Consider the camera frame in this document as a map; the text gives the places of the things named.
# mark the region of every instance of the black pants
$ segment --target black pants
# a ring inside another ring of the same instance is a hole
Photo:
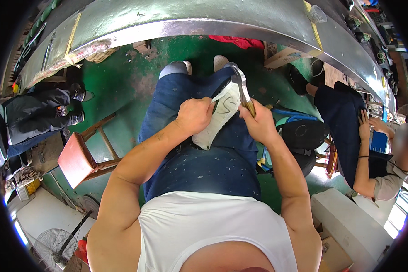
[[[323,121],[329,126],[332,139],[337,147],[338,159],[349,186],[355,181],[360,135],[358,116],[365,109],[361,95],[341,82],[334,84],[334,89],[320,86],[316,92],[314,105]]]
[[[3,107],[10,137],[9,144],[20,144],[71,125],[69,114],[56,116],[56,107],[69,105],[70,99],[70,91],[56,89],[18,95],[6,101]]]

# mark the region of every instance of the white shoe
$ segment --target white shoe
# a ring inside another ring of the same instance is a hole
[[[213,69],[214,72],[216,73],[216,71],[222,69],[224,67],[224,65],[226,65],[229,62],[228,58],[221,56],[221,55],[216,55],[213,58]]]
[[[187,74],[188,75],[192,75],[192,64],[188,61],[183,61],[186,65],[186,69],[187,69]]]
[[[212,101],[217,101],[210,124],[192,136],[194,144],[209,150],[216,134],[234,116],[240,106],[239,86],[230,81]]]

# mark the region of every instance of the white tank top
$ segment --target white tank top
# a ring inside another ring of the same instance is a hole
[[[138,272],[178,272],[198,249],[226,241],[255,245],[276,272],[298,270],[284,219],[254,198],[169,192],[148,201],[138,219]]]

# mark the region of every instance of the hand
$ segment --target hand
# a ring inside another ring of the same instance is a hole
[[[360,127],[358,129],[360,133],[361,141],[368,141],[370,139],[370,124],[369,124],[369,117],[367,115],[367,110],[361,110],[361,118],[358,117],[358,121],[360,122]]]
[[[248,132],[254,140],[269,146],[274,142],[275,137],[280,137],[275,129],[272,112],[262,106],[257,100],[251,99],[255,107],[255,118],[244,106],[239,106],[240,118],[245,120]]]
[[[199,133],[210,124],[214,104],[209,97],[187,99],[180,105],[175,122],[188,137]]]
[[[390,133],[390,128],[387,127],[387,124],[380,118],[370,117],[369,124],[372,125],[373,129],[377,132],[385,133],[387,136]]]

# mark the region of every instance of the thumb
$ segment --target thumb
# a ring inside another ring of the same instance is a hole
[[[210,103],[210,105],[208,106],[207,109],[207,117],[211,118],[212,114],[213,114],[213,109],[214,109],[214,105],[216,104],[216,101],[213,103]]]
[[[240,111],[240,117],[242,117],[245,120],[245,122],[248,123],[251,121],[251,119],[254,120],[254,117],[252,117],[251,112],[249,112],[249,110],[245,108],[244,106],[240,105],[239,111]]]

